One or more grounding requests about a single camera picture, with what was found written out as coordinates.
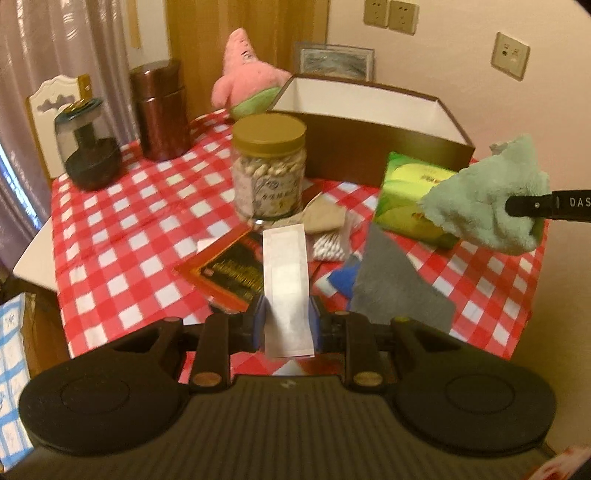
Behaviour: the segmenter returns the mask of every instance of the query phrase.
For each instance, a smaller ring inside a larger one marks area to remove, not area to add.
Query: chair backrest
[[[43,82],[39,90],[25,102],[41,166],[50,185],[53,179],[64,173],[57,148],[54,120],[69,104],[83,98],[92,98],[88,75],[77,78],[58,75]]]

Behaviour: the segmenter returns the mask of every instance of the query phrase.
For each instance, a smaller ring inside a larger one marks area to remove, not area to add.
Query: plush toy
[[[223,75],[212,91],[214,108],[227,108],[234,119],[261,113],[277,96],[291,73],[260,61],[243,28],[228,38]]]

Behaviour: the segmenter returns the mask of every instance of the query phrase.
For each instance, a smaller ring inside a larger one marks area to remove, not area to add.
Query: wall outlet
[[[501,32],[497,33],[491,60],[494,68],[521,81],[529,57],[530,48],[527,45]]]
[[[363,23],[374,27],[387,27],[388,0],[365,0]]]
[[[406,2],[390,2],[388,28],[397,32],[414,35],[417,31],[418,5]]]

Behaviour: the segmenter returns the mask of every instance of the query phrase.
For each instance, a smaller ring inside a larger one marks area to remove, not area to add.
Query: jar lid
[[[135,100],[166,96],[183,87],[180,60],[160,60],[140,65],[129,72]]]
[[[82,115],[86,115],[87,113],[92,112],[102,103],[102,98],[83,98],[82,100],[78,100],[77,102],[68,105],[56,116],[56,119],[54,120],[55,125],[58,126],[67,124],[75,118],[81,117]]]
[[[232,145],[251,157],[284,157],[306,143],[306,125],[284,113],[258,113],[241,118],[232,129]]]

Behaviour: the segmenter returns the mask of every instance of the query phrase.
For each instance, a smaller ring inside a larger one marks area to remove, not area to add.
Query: chair
[[[25,101],[35,146],[50,187],[53,179],[64,173],[54,120],[67,105],[83,98],[92,98],[88,75],[77,78],[58,75],[43,82],[39,90]],[[25,250],[12,273],[30,283],[56,291],[52,228],[50,218]]]

